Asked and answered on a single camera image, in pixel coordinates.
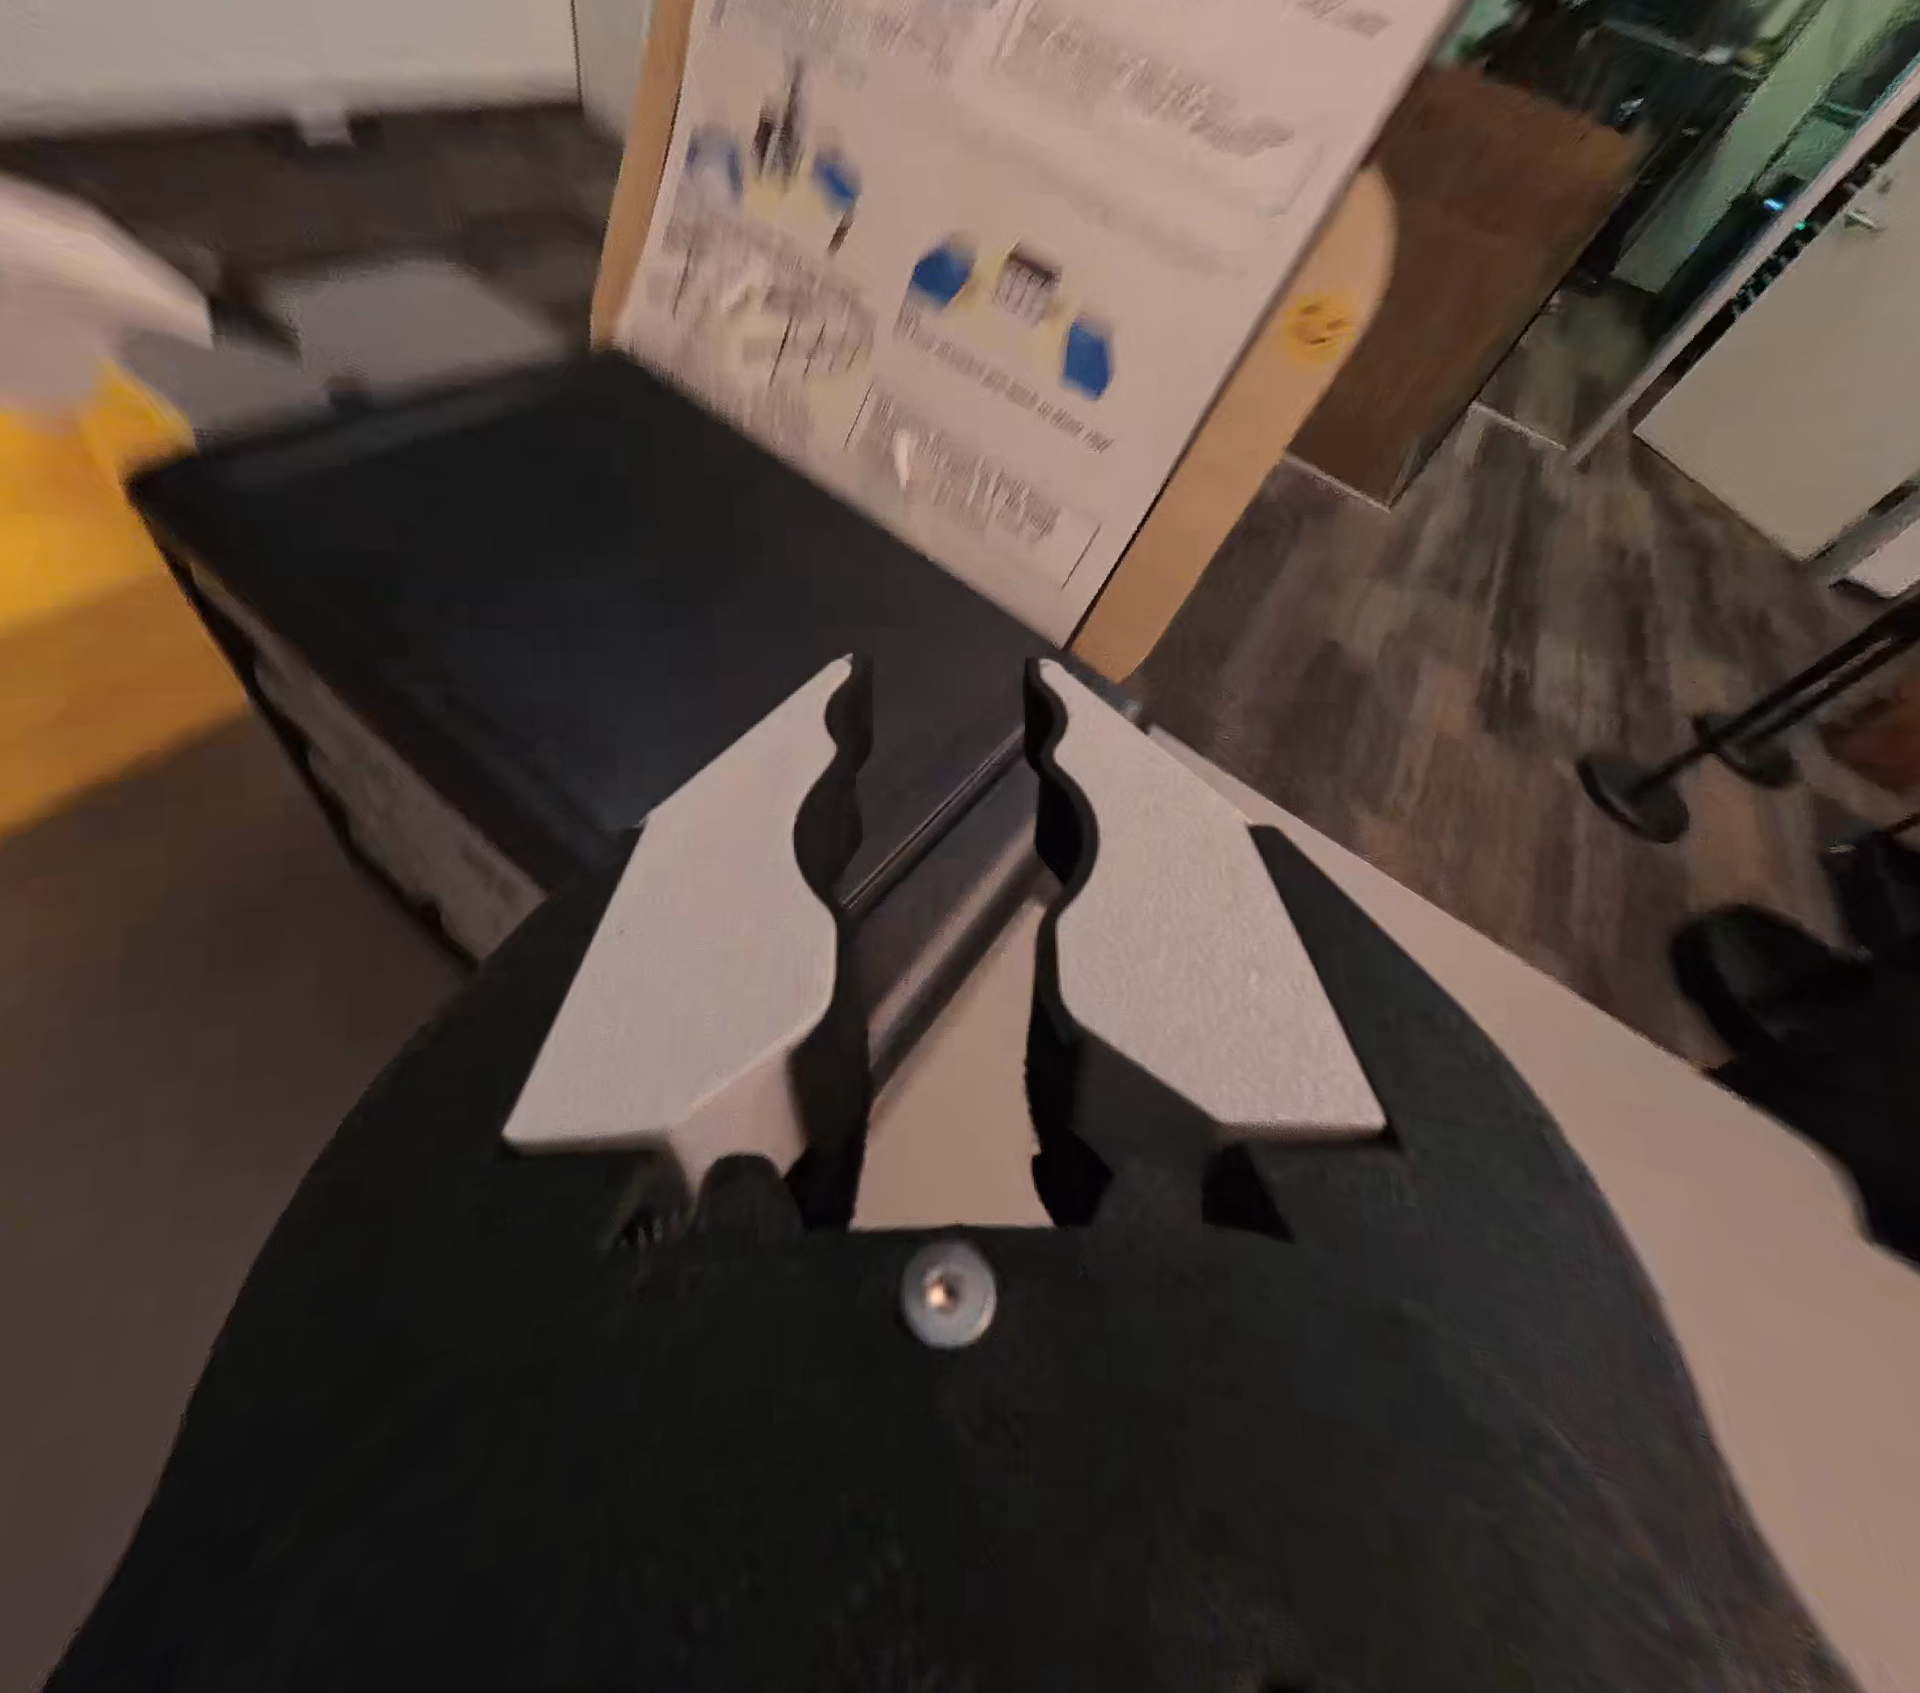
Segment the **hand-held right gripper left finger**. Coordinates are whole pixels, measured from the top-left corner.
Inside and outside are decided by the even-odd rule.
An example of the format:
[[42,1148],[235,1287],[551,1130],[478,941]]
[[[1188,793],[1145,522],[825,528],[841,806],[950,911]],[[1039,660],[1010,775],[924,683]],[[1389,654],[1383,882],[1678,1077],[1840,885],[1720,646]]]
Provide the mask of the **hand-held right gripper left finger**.
[[835,888],[861,843],[872,664],[837,657],[639,825],[501,1140],[641,1152],[694,1199],[759,1158],[851,1224],[874,1098]]

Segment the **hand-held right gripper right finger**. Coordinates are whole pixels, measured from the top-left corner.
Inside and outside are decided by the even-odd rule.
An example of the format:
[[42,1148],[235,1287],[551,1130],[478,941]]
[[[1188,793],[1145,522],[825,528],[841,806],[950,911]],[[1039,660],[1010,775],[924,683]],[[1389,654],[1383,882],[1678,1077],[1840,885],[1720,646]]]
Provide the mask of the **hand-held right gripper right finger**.
[[1092,1224],[1130,1172],[1236,1214],[1255,1152],[1381,1140],[1266,832],[1064,660],[1022,674],[1052,879],[1022,1062],[1045,1214]]

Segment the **rows of small translucent drawers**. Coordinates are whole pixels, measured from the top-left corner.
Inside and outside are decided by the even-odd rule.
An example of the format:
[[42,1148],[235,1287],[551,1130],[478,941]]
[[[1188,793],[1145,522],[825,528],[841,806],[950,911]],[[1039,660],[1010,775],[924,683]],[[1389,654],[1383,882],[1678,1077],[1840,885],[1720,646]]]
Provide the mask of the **rows of small translucent drawers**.
[[486,960],[539,909],[539,882],[210,569],[171,569],[348,853],[453,953]]

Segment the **black storage cabinet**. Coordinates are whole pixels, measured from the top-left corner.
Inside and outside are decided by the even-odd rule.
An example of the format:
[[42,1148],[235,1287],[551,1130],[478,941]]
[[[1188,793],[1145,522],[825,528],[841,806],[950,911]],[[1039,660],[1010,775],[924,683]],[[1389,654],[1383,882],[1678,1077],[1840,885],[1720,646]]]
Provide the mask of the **black storage cabinet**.
[[1034,854],[1019,692],[1054,649],[630,361],[315,408],[149,469],[130,494],[229,664],[180,556],[544,896],[615,861],[841,654],[872,664],[861,845],[837,896],[872,924],[875,984]]

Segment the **black stanchion base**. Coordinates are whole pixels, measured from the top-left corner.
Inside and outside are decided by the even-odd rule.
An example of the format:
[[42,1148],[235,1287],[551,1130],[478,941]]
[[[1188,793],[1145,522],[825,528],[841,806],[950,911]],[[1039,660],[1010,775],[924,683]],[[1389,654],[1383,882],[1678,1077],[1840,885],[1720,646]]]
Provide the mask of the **black stanchion base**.
[[1794,787],[1799,779],[1794,734],[1915,644],[1918,597],[1907,591],[1870,624],[1738,712],[1694,716],[1691,741],[1663,761],[1640,765],[1597,750],[1575,763],[1574,776],[1609,820],[1648,843],[1671,845],[1691,825],[1682,793],[1685,775],[1713,765],[1763,793]]

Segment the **person's dark shoe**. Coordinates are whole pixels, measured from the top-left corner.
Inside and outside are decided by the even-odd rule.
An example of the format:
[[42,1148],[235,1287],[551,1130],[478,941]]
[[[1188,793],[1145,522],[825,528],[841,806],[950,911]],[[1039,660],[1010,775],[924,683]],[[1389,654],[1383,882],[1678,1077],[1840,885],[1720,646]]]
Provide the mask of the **person's dark shoe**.
[[1712,1078],[1850,1178],[1866,1234],[1918,1260],[1918,817],[1845,836],[1821,862],[1845,949],[1779,913],[1683,922],[1667,959],[1727,1057]]

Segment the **grey flat object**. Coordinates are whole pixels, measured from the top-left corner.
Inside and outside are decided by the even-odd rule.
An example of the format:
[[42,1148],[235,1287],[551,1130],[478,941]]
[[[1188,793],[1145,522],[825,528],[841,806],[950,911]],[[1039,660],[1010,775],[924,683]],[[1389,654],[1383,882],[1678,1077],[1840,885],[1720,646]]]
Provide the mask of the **grey flat object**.
[[437,256],[297,266],[261,278],[253,297],[321,394],[473,380],[573,350],[551,319]]

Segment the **yellow plastic bin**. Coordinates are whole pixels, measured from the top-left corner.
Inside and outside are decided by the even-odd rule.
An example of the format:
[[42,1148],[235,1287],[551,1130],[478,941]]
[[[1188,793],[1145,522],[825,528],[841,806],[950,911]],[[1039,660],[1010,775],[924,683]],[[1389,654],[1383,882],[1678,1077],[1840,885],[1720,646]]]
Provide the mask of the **yellow plastic bin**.
[[132,507],[130,478],[194,444],[117,362],[71,411],[3,408],[3,836],[247,711]]

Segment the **brown wooden panel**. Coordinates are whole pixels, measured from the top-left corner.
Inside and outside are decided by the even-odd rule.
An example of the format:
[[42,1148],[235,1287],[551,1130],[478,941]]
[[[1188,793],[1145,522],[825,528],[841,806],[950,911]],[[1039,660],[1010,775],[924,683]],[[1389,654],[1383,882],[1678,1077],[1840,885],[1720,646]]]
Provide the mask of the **brown wooden panel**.
[[1426,66],[1367,163],[1394,200],[1379,309],[1289,457],[1394,504],[1614,212],[1643,149],[1477,71]]

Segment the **printed poster on cardboard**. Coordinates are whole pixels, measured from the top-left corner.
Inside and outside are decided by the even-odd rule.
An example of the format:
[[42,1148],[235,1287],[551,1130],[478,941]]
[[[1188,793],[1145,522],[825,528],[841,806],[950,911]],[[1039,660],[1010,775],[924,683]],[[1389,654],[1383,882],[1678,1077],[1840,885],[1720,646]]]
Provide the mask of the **printed poster on cardboard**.
[[1462,0],[659,0],[595,339],[1067,644]]

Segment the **white door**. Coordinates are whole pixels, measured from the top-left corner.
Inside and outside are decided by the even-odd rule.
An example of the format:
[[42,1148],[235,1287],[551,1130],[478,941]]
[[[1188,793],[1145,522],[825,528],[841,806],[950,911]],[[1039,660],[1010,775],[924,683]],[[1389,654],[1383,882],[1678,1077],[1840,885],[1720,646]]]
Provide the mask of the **white door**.
[[1918,68],[1569,451],[1637,438],[1827,585],[1918,571]]

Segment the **white blurry object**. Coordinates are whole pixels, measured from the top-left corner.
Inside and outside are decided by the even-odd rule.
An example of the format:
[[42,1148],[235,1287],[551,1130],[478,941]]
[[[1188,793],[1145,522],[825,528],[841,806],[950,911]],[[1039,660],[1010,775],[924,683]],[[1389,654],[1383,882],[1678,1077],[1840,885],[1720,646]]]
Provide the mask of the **white blurry object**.
[[106,215],[1,181],[1,413],[74,421],[135,339],[210,350],[201,289]]

